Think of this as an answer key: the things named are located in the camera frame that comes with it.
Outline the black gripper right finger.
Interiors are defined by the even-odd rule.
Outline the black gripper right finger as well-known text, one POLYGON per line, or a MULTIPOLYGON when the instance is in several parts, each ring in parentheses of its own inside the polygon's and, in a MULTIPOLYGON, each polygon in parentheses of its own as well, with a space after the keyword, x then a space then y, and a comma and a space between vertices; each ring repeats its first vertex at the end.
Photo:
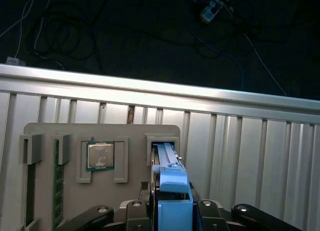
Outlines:
POLYGON ((226 210, 215 200, 202 199, 190 182, 194 231, 299 231, 300 229, 252 205, 240 203, 226 210))

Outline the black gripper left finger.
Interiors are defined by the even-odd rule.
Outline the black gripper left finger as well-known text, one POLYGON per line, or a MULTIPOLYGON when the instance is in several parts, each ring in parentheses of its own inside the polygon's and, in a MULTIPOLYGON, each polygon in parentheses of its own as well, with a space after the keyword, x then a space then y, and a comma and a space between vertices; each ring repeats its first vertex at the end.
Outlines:
POLYGON ((57 231, 152 231, 150 187, 141 187, 138 199, 126 200, 118 210, 96 205, 76 217, 62 221, 57 231))

